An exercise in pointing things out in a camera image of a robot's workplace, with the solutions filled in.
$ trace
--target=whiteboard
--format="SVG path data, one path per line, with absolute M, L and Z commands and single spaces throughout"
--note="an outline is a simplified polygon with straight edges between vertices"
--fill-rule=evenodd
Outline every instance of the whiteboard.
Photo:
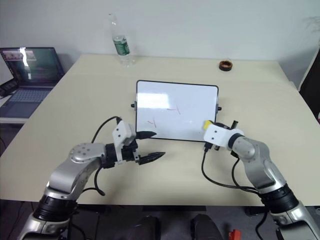
M 139 80 L 136 83 L 136 131 L 156 139 L 204 142 L 205 120 L 216 120 L 218 87 Z

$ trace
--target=cable connector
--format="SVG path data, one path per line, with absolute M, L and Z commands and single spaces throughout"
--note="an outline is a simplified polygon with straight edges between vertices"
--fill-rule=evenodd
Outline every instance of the cable connector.
M 207 152 L 209 151 L 209 149 L 212 148 L 212 146 L 213 146 L 212 143 L 206 142 L 206 143 L 204 144 L 204 152 L 207 153 Z
M 238 154 L 236 154 L 234 151 L 230 152 L 231 156 L 235 157 L 236 159 L 239 158 Z
M 116 120 L 116 124 L 118 125 L 122 121 L 122 118 L 117 116 L 115 120 Z

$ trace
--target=laptop screen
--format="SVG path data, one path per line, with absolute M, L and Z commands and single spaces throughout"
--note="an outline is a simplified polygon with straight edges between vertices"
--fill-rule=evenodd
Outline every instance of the laptop screen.
M 54 86 L 65 74 L 53 47 L 1 48 L 0 53 L 21 87 Z

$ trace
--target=red object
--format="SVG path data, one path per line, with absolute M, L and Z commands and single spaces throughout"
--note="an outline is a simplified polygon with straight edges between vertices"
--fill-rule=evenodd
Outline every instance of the red object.
M 241 232 L 234 229 L 233 232 L 229 232 L 229 240 L 241 240 Z

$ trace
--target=white wall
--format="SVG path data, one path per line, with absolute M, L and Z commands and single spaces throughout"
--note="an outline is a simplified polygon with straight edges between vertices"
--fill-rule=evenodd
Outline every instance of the white wall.
M 53 46 L 67 70 L 116 53 L 110 12 L 137 55 L 278 60 L 296 84 L 320 39 L 320 0 L 0 0 L 0 44 Z

